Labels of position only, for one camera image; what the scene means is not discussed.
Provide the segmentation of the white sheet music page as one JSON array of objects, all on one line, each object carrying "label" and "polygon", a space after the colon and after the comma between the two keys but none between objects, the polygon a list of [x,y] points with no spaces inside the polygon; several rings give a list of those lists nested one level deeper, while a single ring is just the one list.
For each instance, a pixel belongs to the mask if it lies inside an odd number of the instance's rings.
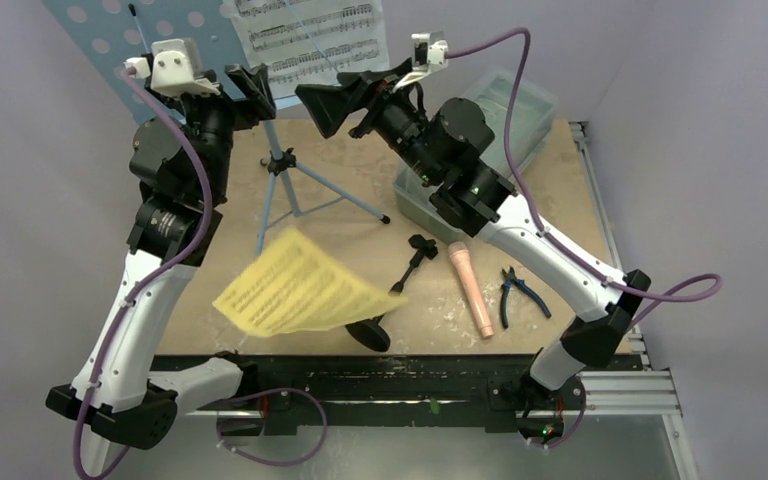
[{"label": "white sheet music page", "polygon": [[334,84],[341,72],[390,66],[379,1],[224,1],[249,63],[265,64],[279,96],[299,83]]}]

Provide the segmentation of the light blue music stand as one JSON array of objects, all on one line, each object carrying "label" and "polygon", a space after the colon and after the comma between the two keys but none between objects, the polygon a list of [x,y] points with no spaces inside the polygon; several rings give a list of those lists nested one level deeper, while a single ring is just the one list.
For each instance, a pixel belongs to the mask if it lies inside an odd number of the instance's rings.
[{"label": "light blue music stand", "polygon": [[[201,60],[208,67],[219,69],[220,82],[232,98],[241,97],[221,70],[225,64],[243,64],[248,58],[239,41],[231,17],[236,13],[235,1],[42,1],[43,5],[64,28],[72,41],[81,49],[96,70],[120,97],[139,126],[152,119],[155,112],[144,105],[141,97],[122,83],[123,61],[144,53],[151,53],[155,41],[173,38],[192,38],[197,44]],[[332,206],[342,200],[372,214],[382,223],[390,218],[345,191],[324,176],[297,162],[300,172],[335,192],[338,197],[322,205],[302,210],[289,173],[270,173],[265,194],[261,226],[257,235],[256,253],[263,248],[266,231],[289,215],[302,217]],[[272,223],[267,223],[277,182],[283,185],[290,203],[290,211]]]}]

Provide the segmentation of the yellow sheet music page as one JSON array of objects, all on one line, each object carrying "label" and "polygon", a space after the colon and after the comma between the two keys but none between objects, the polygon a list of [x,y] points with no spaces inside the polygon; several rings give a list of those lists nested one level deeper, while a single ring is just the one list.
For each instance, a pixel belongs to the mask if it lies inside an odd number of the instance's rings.
[{"label": "yellow sheet music page", "polygon": [[334,329],[407,303],[352,272],[298,229],[287,228],[212,306],[242,332],[268,338]]}]

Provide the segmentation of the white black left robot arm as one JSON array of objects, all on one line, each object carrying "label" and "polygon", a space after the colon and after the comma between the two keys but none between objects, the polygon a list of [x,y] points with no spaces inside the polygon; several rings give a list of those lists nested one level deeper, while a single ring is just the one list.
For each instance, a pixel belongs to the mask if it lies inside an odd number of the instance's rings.
[{"label": "white black left robot arm", "polygon": [[244,409],[257,399],[255,363],[220,352],[195,366],[152,365],[173,310],[221,222],[233,135],[276,115],[264,65],[229,65],[242,91],[231,98],[213,73],[187,77],[174,92],[160,84],[171,62],[124,70],[154,111],[133,140],[130,172],[142,202],[127,239],[119,289],[103,330],[74,379],[49,391],[48,409],[72,420],[73,466],[81,479],[107,477],[131,449],[160,443],[175,420],[214,402]]}]

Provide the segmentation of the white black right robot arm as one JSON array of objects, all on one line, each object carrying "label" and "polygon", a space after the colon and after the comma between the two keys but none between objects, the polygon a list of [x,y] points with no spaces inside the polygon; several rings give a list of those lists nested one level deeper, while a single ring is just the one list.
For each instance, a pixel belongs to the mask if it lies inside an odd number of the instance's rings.
[{"label": "white black right robot arm", "polygon": [[570,306],[574,319],[521,381],[524,399],[544,407],[584,368],[607,365],[641,303],[624,287],[646,289],[651,281],[602,263],[532,213],[530,201],[481,158],[495,138],[481,108],[455,97],[427,117],[397,85],[410,70],[405,61],[391,70],[341,72],[336,85],[300,84],[295,94],[325,138],[364,111],[352,137],[376,132],[433,188],[429,202],[440,218],[517,260]]}]

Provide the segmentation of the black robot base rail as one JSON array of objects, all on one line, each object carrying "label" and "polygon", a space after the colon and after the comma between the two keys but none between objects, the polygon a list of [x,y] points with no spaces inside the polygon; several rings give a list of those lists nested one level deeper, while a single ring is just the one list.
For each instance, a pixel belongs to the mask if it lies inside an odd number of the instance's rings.
[{"label": "black robot base rail", "polygon": [[257,371],[204,412],[258,422],[266,435],[301,426],[479,428],[515,433],[583,409],[583,379],[556,393],[527,385],[529,354],[245,355]]}]

